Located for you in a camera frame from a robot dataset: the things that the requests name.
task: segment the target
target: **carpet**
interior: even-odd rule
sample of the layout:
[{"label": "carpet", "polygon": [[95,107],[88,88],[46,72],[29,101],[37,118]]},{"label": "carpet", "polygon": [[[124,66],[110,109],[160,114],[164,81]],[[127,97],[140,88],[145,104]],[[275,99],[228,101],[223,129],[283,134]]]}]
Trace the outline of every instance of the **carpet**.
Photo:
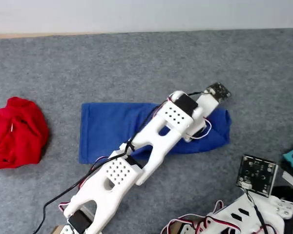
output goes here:
[{"label": "carpet", "polygon": [[[158,234],[186,213],[230,204],[241,155],[278,161],[293,144],[293,29],[124,33],[0,40],[0,107],[35,101],[51,137],[38,165],[0,170],[0,234],[30,234],[43,204],[89,169],[78,163],[84,102],[162,102],[171,92],[222,82],[232,97],[231,144],[167,158],[134,186],[104,234]],[[286,184],[280,174],[277,184]],[[65,195],[67,201],[75,193]],[[65,223],[57,202],[41,234]]]}]

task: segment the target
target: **red cloth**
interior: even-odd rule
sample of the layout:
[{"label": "red cloth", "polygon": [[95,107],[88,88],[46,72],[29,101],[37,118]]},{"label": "red cloth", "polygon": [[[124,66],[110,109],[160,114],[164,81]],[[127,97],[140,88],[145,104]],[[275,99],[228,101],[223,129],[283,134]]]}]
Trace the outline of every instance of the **red cloth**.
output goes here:
[{"label": "red cloth", "polygon": [[0,109],[0,169],[37,164],[49,130],[39,107],[12,97]]}]

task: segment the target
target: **blue fabric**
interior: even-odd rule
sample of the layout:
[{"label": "blue fabric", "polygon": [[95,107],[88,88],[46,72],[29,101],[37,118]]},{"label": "blue fabric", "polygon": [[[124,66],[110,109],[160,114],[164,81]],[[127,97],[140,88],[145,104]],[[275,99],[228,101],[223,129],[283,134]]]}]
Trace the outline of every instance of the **blue fabric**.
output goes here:
[{"label": "blue fabric", "polygon": [[[79,162],[94,163],[97,158],[109,156],[112,151],[119,149],[123,142],[133,136],[156,105],[154,103],[84,103]],[[228,144],[231,125],[228,111],[217,108],[208,119],[212,123],[212,130],[206,137],[190,143],[181,139],[169,155],[204,152]],[[137,159],[148,159],[150,149],[151,147],[146,146],[133,152],[132,156]]]}]

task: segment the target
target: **white wall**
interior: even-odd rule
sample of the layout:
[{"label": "white wall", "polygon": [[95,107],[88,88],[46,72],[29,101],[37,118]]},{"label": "white wall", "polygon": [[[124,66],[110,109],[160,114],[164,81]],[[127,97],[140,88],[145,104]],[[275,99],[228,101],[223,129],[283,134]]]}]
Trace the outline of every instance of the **white wall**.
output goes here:
[{"label": "white wall", "polygon": [[293,0],[0,0],[0,33],[293,27]]}]

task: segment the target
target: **circuit board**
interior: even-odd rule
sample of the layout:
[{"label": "circuit board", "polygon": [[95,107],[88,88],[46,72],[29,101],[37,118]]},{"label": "circuit board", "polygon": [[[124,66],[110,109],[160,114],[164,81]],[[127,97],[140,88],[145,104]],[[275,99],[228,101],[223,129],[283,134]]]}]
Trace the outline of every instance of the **circuit board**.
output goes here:
[{"label": "circuit board", "polygon": [[244,155],[241,160],[236,186],[269,197],[278,165],[275,162]]},{"label": "circuit board", "polygon": [[219,102],[231,97],[230,91],[220,82],[214,83],[206,90]]}]

